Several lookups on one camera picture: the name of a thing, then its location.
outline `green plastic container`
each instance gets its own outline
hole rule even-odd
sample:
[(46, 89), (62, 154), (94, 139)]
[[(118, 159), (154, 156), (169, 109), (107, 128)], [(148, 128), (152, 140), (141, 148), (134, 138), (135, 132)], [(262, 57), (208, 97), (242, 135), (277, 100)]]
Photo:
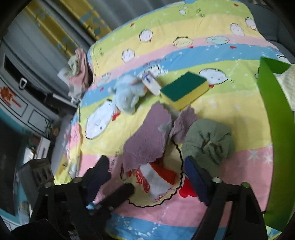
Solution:
[(267, 226), (279, 231), (287, 225), (295, 203), (295, 123), (273, 73), (282, 74), (289, 67), (284, 62), (261, 58), (257, 81), (273, 142), (273, 176), (264, 220)]

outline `sponge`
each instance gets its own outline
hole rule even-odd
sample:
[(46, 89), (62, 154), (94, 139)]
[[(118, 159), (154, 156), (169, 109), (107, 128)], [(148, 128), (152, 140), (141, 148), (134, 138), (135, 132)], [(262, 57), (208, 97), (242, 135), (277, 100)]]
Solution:
[(185, 108), (209, 89), (207, 80), (187, 72), (161, 89), (163, 99), (176, 110)]

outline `bed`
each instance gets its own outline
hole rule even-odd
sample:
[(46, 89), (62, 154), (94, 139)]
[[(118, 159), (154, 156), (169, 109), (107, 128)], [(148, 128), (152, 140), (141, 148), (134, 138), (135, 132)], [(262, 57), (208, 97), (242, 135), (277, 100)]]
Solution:
[[(123, 182), (136, 193), (116, 209), (106, 231), (116, 239), (190, 239), (206, 211), (203, 203), (180, 190), (185, 186), (183, 159), (177, 148), (165, 155), (164, 164), (177, 173), (173, 190), (156, 202), (149, 200), (136, 177), (122, 177), (117, 161), (124, 143), (143, 123), (161, 97), (147, 94), (134, 115), (121, 113), (105, 124), (100, 135), (87, 137), (92, 114), (102, 110), (112, 96), (118, 77), (141, 76), (147, 69), (162, 86), (190, 71), (206, 72), (215, 80), (204, 95), (191, 103), (199, 118), (231, 127), (235, 154), (221, 166), (224, 182), (249, 182), (262, 211), (266, 209), (273, 171), (273, 151), (268, 116), (256, 84), (260, 57), (287, 61), (280, 50), (258, 32), (246, 5), (232, 0), (187, 0), (142, 15), (117, 28), (90, 48), (87, 58), (94, 81), (75, 114), (67, 151), (55, 183), (83, 176), (101, 155), (110, 159), (112, 179), (100, 189), (96, 202)], [(222, 239), (230, 206), (224, 211), (216, 239)]]

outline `yellow curtain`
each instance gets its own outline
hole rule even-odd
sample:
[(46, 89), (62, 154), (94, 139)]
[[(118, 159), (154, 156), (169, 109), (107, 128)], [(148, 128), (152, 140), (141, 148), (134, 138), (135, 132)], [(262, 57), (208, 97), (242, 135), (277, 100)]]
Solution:
[[(108, 25), (86, 0), (60, 0), (60, 2), (79, 20), (93, 39), (98, 40), (111, 32)], [(78, 45), (36, 0), (26, 6), (25, 12), (61, 54), (66, 58), (75, 54)]]
[(86, 0), (59, 0), (76, 19), (82, 23), (88, 33), (96, 40), (111, 32), (109, 26), (100, 18), (97, 11)]

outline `cabinet handle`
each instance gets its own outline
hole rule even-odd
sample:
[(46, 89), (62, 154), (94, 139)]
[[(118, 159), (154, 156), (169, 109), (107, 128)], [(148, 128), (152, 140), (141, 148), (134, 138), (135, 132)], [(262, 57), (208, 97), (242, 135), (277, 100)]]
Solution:
[(20, 90), (24, 90), (25, 86), (27, 84), (27, 80), (25, 78), (21, 78), (20, 81), (19, 81), (19, 89)]

